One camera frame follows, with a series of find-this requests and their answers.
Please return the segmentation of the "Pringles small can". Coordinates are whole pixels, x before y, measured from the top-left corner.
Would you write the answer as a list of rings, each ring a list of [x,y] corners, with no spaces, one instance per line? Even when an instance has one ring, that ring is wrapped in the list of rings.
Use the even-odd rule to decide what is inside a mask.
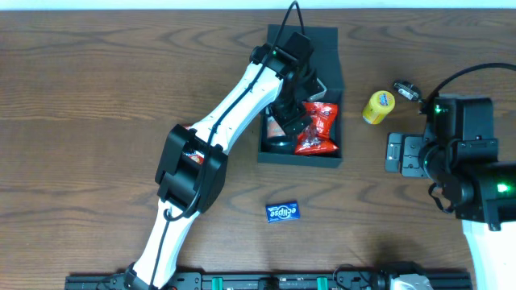
[[[295,145],[294,136],[287,135],[273,117],[269,108],[265,109],[264,150],[271,153],[292,155]]]

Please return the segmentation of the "red Hacks candy bag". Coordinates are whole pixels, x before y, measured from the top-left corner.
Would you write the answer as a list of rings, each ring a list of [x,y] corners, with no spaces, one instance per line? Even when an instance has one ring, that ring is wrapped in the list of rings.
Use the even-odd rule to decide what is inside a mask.
[[[326,102],[304,102],[312,123],[298,136],[295,155],[323,155],[337,151],[331,140],[331,127],[338,113],[338,105]]]

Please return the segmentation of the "yellow Mentos bottle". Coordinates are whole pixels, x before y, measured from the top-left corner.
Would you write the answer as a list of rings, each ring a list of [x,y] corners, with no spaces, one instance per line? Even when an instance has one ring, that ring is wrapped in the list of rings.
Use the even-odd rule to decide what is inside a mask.
[[[394,109],[395,104],[395,97],[391,92],[376,91],[362,111],[363,119],[369,124],[377,125]]]

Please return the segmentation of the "Hello Panda red box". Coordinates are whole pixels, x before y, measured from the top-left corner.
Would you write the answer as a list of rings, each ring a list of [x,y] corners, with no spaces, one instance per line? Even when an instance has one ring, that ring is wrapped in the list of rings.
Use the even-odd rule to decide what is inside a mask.
[[[199,150],[199,142],[193,137],[187,144],[186,148],[182,151],[182,154],[189,157],[195,163],[202,165],[204,162],[205,154]]]

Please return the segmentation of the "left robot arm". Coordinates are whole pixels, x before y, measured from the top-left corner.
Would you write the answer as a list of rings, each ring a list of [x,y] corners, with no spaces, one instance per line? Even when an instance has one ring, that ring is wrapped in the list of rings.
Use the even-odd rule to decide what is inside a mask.
[[[143,254],[126,271],[126,288],[161,289],[173,277],[190,227],[223,189],[230,150],[259,112],[269,108],[286,135],[310,124],[295,89],[313,51],[298,44],[255,48],[239,83],[212,112],[169,132],[155,176],[156,221]]]

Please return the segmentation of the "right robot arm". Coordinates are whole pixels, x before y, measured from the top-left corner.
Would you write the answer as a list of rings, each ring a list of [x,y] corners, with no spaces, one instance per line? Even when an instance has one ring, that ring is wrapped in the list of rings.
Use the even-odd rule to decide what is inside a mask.
[[[515,163],[498,159],[493,103],[445,95],[430,103],[420,135],[390,133],[385,169],[431,180],[462,223],[479,289],[515,287]]]

